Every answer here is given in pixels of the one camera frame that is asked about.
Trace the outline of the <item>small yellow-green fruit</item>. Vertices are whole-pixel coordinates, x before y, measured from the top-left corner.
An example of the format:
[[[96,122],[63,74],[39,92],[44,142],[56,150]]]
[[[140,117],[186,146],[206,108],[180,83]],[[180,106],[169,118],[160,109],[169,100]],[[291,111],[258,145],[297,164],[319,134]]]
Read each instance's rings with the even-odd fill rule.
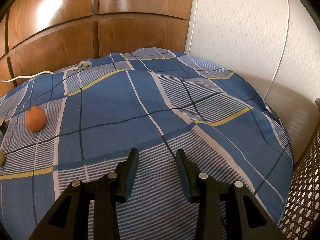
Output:
[[[5,159],[6,159],[5,154],[2,151],[0,151],[0,166],[4,165]]]

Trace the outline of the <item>blue plaid tablecloth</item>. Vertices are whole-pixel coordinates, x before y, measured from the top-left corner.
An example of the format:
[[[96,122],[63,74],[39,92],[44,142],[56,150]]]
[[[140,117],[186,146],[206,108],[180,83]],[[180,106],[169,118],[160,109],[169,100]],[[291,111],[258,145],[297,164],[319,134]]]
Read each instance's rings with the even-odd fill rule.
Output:
[[[129,200],[117,205],[121,239],[193,239],[198,205],[183,195],[177,150],[218,181],[242,181],[279,224],[293,157],[282,122],[242,77],[161,48],[112,53],[88,70],[61,69],[1,97],[1,223],[28,239],[67,185],[97,180],[139,151]],[[39,132],[25,115],[46,114]]]

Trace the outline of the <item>orange tangerine far right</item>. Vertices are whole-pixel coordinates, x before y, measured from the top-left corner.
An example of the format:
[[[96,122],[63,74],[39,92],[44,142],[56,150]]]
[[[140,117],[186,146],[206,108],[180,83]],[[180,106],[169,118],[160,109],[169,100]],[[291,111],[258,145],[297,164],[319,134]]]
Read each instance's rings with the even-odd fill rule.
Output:
[[[31,132],[39,132],[46,125],[46,114],[38,106],[30,107],[25,115],[26,128]]]

